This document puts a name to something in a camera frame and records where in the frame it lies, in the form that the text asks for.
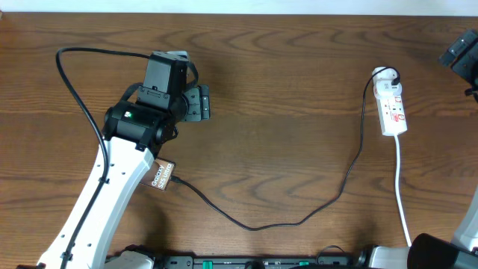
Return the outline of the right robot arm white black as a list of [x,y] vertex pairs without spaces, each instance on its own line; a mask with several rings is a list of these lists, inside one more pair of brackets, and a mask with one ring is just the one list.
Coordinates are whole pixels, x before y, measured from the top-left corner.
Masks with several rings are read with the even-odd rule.
[[477,267],[477,195],[450,242],[443,241],[427,233],[415,239],[406,223],[400,193],[401,152],[399,135],[407,131],[403,110],[403,91],[400,73],[392,67],[377,67],[369,82],[373,83],[373,94],[379,112],[382,135],[392,137],[396,149],[396,170],[394,193],[403,233],[405,247],[371,247],[361,253],[356,262],[357,268],[470,268]]

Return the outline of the Galaxy smartphone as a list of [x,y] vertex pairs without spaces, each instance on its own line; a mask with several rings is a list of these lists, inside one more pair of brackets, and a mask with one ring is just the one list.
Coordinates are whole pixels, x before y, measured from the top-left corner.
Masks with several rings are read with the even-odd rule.
[[153,161],[151,169],[140,180],[140,184],[165,191],[175,168],[175,162],[158,158]]

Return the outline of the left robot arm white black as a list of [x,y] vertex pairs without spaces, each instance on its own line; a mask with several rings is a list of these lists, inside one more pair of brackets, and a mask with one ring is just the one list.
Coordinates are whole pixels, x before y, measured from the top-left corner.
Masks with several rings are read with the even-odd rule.
[[37,268],[103,268],[125,208],[176,124],[210,117],[207,85],[159,90],[131,85],[97,131],[95,166],[59,235]]

